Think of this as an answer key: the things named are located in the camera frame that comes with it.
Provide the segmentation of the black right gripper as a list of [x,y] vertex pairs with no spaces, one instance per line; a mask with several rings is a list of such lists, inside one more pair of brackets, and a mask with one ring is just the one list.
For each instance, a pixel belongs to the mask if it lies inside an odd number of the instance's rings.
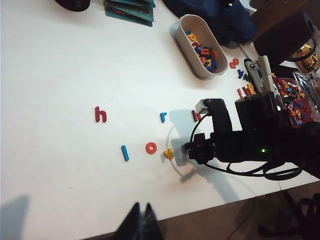
[[213,158],[223,163],[241,163],[245,160],[240,131],[212,132],[210,138],[198,133],[193,141],[183,145],[182,150],[198,165],[208,163]]

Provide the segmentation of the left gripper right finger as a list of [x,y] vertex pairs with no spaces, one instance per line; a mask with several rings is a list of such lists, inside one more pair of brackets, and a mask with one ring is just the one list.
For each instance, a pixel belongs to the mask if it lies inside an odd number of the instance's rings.
[[160,229],[157,217],[150,203],[146,204],[142,216],[141,240],[162,240],[163,234]]

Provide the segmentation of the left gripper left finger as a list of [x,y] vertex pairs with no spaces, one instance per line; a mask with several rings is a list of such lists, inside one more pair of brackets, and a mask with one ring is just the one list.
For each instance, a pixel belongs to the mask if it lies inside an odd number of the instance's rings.
[[140,204],[136,202],[113,235],[114,240],[138,240],[141,232]]

